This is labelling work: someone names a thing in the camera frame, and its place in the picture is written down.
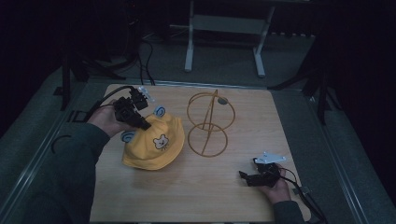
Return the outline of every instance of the person's right hand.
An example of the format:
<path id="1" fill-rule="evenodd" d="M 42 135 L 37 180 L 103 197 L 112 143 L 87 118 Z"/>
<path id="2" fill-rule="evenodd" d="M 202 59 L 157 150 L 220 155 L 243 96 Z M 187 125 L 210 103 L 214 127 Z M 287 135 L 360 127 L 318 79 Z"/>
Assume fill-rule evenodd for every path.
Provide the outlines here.
<path id="1" fill-rule="evenodd" d="M 285 173 L 286 171 L 284 169 L 280 169 L 281 176 L 285 176 Z M 267 196 L 271 204 L 291 200 L 288 183 L 282 178 L 279 178 L 272 188 L 267 186 L 259 186 L 257 188 Z"/>
<path id="2" fill-rule="evenodd" d="M 122 131 L 131 131 L 136 129 L 127 123 L 116 120 L 116 111 L 113 105 L 114 102 L 116 102 L 116 100 L 112 100 L 108 105 L 99 107 L 95 112 L 93 112 L 92 116 L 87 121 L 88 123 L 102 129 L 110 138 Z"/>

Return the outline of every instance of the table leg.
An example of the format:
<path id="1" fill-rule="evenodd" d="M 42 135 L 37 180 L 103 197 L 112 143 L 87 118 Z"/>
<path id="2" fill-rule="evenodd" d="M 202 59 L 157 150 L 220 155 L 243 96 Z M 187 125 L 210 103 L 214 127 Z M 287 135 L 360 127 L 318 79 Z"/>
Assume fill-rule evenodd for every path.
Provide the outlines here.
<path id="1" fill-rule="evenodd" d="M 193 36 L 193 17 L 194 17 L 194 1 L 190 1 L 190 25 L 189 25 L 189 45 L 187 46 L 186 63 L 184 65 L 184 71 L 190 72 L 192 70 L 192 56 L 194 53 L 194 44 L 192 43 Z"/>
<path id="2" fill-rule="evenodd" d="M 271 24 L 271 19 L 274 15 L 275 7 L 271 7 L 267 16 L 267 20 L 262 26 L 260 43 L 257 47 L 253 48 L 254 60 L 256 62 L 257 67 L 257 75 L 259 77 L 265 77 L 264 66 L 262 64 L 262 47 L 264 45 L 265 37 L 267 37 L 268 29 Z"/>

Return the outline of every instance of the yellow bucket hat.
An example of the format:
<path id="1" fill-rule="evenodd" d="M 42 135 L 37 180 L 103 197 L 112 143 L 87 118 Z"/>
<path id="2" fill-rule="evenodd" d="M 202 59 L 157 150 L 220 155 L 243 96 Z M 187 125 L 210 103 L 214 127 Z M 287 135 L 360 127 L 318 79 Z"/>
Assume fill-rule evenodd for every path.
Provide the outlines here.
<path id="1" fill-rule="evenodd" d="M 162 117 L 148 115 L 151 124 L 147 130 L 137 130 L 134 138 L 125 144 L 122 163 L 145 170 L 159 170 L 172 162 L 184 144 L 181 119 L 168 113 Z"/>

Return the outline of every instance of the wooden tabletop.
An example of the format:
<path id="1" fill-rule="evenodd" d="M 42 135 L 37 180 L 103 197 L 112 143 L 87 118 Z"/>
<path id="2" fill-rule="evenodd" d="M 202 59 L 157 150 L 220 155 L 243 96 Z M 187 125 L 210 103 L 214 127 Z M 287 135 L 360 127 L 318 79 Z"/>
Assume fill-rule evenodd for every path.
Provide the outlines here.
<path id="1" fill-rule="evenodd" d="M 121 85 L 110 85 L 106 91 Z M 247 187 L 238 171 L 257 174 L 252 158 L 264 151 L 285 156 L 280 164 L 292 170 L 298 179 L 288 142 L 269 91 L 145 86 L 155 103 L 139 113 L 151 114 L 156 105 L 163 105 L 166 113 L 182 119 L 185 144 L 177 158 L 158 171 L 146 171 L 125 166 L 121 162 L 124 143 L 120 135 L 105 146 L 97 163 L 95 197 L 91 221 L 113 222 L 265 222 L 272 221 L 273 211 L 265 196 Z M 188 133 L 194 127 L 187 116 L 189 100 L 194 94 L 215 92 L 233 106 L 233 124 L 223 132 L 213 132 L 205 153 L 196 154 L 188 144 Z M 120 91 L 110 99 L 128 97 Z M 204 121 L 211 97 L 196 99 L 190 106 L 191 119 Z M 233 120 L 230 105 L 214 103 L 212 123 L 227 126 Z M 195 149 L 204 147 L 207 134 L 191 131 L 190 142 Z M 292 199 L 303 211 L 305 220 L 311 215 L 298 196 Z"/>

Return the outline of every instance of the gray floor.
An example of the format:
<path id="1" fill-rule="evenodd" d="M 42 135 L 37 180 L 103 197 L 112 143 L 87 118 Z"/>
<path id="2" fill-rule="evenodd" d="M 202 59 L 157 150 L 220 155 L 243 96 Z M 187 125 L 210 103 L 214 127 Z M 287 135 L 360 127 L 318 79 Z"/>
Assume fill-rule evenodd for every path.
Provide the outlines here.
<path id="1" fill-rule="evenodd" d="M 184 72 L 185 33 L 175 35 L 168 43 L 159 43 L 155 35 L 146 38 L 153 43 L 148 68 L 157 85 L 188 83 L 265 89 L 292 77 L 313 41 L 313 38 L 303 36 L 270 35 L 262 53 L 266 77 L 260 78 L 256 75 L 249 41 L 230 45 L 213 38 L 208 41 L 207 35 L 202 36 L 197 38 L 190 73 Z M 141 55 L 145 61 L 149 56 L 149 45 L 142 45 Z M 136 66 L 118 72 L 128 78 L 117 82 L 139 84 Z M 73 100 L 61 112 L 61 98 L 52 95 L 62 83 L 60 71 L 49 76 L 0 140 L 0 200 L 3 205 L 1 215 L 4 216 L 0 222 L 18 223 L 26 199 L 43 181 L 40 177 L 45 170 L 40 167 L 33 175 L 25 173 L 25 169 L 35 169 L 33 158 L 44 158 L 45 164 L 45 153 L 36 153 L 41 149 L 48 150 L 56 135 L 76 128 L 78 124 L 66 122 L 71 111 L 88 110 L 104 94 L 106 86 L 114 82 L 96 75 L 92 75 L 88 83 L 73 81 Z M 303 85 L 302 81 L 283 91 L 273 91 L 302 185 L 310 188 L 329 223 L 394 223 L 395 208 L 346 115 L 331 105 L 332 110 L 326 111 L 327 125 L 320 125 L 315 114 L 315 100 L 300 93 Z"/>

